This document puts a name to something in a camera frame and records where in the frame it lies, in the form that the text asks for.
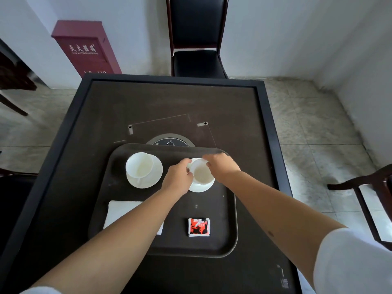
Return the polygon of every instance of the tabletop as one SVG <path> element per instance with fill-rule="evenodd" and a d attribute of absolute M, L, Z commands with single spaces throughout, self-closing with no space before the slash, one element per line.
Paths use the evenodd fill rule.
<path fill-rule="evenodd" d="M 164 133 L 220 148 L 291 196 L 263 81 L 86 74 L 1 256 L 0 289 L 26 289 L 85 243 L 110 153 Z M 296 268 L 238 199 L 237 218 L 228 256 L 147 255 L 124 293 L 301 293 Z"/>

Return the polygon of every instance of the white cup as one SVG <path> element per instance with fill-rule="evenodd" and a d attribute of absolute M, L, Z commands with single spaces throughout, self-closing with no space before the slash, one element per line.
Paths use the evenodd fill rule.
<path fill-rule="evenodd" d="M 210 172 L 210 169 L 206 165 L 208 161 L 204 159 L 198 159 L 192 163 L 189 168 L 189 172 L 193 174 L 193 182 L 199 185 L 208 185 L 213 182 L 215 178 Z"/>
<path fill-rule="evenodd" d="M 149 175 L 154 166 L 154 160 L 148 153 L 135 153 L 125 163 L 125 171 L 133 178 L 144 178 Z"/>

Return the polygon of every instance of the forearm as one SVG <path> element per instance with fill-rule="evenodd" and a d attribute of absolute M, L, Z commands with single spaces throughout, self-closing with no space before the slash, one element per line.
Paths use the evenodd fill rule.
<path fill-rule="evenodd" d="M 345 226 L 244 172 L 230 174 L 224 184 L 313 285 L 321 241 L 332 230 Z"/>
<path fill-rule="evenodd" d="M 120 293 L 179 196 L 158 191 L 72 253 L 33 286 L 62 294 Z"/>

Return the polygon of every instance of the fire extinguisher box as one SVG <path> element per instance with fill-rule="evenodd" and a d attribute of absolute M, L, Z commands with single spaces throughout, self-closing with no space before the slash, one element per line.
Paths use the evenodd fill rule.
<path fill-rule="evenodd" d="M 52 37 L 81 77 L 85 73 L 122 74 L 102 22 L 59 20 Z"/>

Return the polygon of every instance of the white saucer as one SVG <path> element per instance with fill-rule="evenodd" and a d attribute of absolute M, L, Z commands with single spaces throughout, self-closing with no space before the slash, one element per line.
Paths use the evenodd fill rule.
<path fill-rule="evenodd" d="M 191 159 L 191 160 L 192 160 L 192 163 L 195 162 L 195 161 L 198 160 L 198 159 L 201 159 L 201 158 L 192 158 L 192 159 Z M 190 168 L 190 166 L 192 165 L 192 163 L 189 163 L 189 164 L 187 165 L 187 168 Z M 210 182 L 209 184 L 206 184 L 206 185 L 200 185 L 200 184 L 198 184 L 198 183 L 192 183 L 192 184 L 190 185 L 189 190 L 190 190 L 191 192 L 195 192 L 195 193 L 205 192 L 205 191 L 207 191 L 210 187 L 213 186 L 214 182 L 215 182 L 215 179 L 214 179 L 212 182 Z"/>
<path fill-rule="evenodd" d="M 162 177 L 162 173 L 164 172 L 164 167 L 162 166 L 161 160 L 159 160 L 154 155 L 150 155 L 150 156 L 154 160 L 154 166 L 153 166 L 153 169 L 151 170 L 151 172 L 147 176 L 145 176 L 144 178 L 138 179 L 138 178 L 131 177 L 127 173 L 127 179 L 129 181 L 129 183 L 132 186 L 134 186 L 135 188 L 145 189 L 145 188 L 152 187 Z"/>

